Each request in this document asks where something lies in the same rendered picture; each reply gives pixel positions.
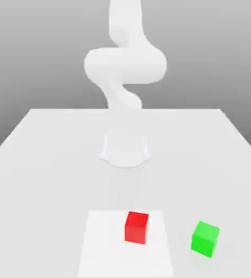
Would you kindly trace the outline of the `small red cube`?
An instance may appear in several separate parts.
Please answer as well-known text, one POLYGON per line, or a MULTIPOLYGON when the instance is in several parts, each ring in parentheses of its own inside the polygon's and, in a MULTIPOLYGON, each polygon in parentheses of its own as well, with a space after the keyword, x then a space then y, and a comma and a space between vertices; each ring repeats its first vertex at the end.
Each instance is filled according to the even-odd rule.
POLYGON ((145 244, 149 214, 129 211, 124 225, 124 240, 145 244))

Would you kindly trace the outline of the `small green cube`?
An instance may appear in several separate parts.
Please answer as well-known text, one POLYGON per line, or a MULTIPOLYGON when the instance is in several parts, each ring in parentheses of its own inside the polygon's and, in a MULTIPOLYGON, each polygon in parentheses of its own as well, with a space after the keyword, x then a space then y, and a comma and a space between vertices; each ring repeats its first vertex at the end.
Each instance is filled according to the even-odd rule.
POLYGON ((219 227, 199 221, 192 234, 191 250, 212 258, 219 232, 219 227))

